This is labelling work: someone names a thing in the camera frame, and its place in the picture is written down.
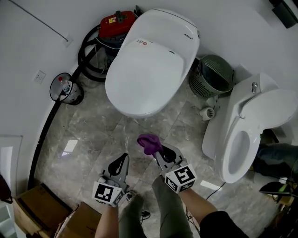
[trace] leg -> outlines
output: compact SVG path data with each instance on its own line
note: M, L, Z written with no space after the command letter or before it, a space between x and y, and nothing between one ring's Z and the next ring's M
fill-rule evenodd
M163 182L161 177L155 179L152 187L161 213L160 238L192 238L192 231L179 196Z
M140 217L144 200L136 195L124 208L119 221L119 238L146 238Z

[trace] toilet bowl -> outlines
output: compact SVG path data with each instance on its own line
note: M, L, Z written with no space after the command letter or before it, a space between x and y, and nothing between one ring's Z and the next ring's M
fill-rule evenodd
M159 112L185 79L198 47L198 31L189 19L164 9L145 12L108 70L110 102L132 118Z
M257 154L263 130L288 122L297 106L296 93L280 89L264 73L241 81L230 97L219 99L202 151L215 160L222 181L234 183L244 176Z

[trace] toilet lid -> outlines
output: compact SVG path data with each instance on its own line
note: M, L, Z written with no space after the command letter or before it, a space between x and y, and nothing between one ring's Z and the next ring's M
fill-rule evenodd
M145 39L136 39L118 53L108 70L106 92L121 112L144 115L162 108L181 84L183 59Z
M242 108L240 117L256 123L260 129L278 127L291 119L298 105L292 90L275 89L249 100Z

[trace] sneaker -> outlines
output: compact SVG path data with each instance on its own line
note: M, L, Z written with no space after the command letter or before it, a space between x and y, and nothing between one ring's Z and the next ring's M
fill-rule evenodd
M148 211L142 211L141 213L141 221L147 220L151 216L150 212Z
M128 202L130 202L133 198L134 198L134 196L136 196L136 192L134 192L134 191L128 191L126 194L125 194L125 197L126 197L126 200L128 201Z
M134 198L134 196L136 196L136 192L135 191L132 191L132 190L131 191L128 191L125 194L126 200L128 202L130 202ZM147 220L150 216L151 216L150 212L148 212L148 211L142 211L140 220L143 222L144 220Z

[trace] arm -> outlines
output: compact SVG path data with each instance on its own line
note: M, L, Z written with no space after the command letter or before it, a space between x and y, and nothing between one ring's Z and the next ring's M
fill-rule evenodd
M96 229L95 238L118 238L118 207L107 206Z
M248 238L226 212L218 212L214 205L193 190L184 190L179 196L199 223L200 237L222 237L227 234L227 237Z
M192 189L180 192L179 196L199 224L208 214L217 211L214 205L196 194Z

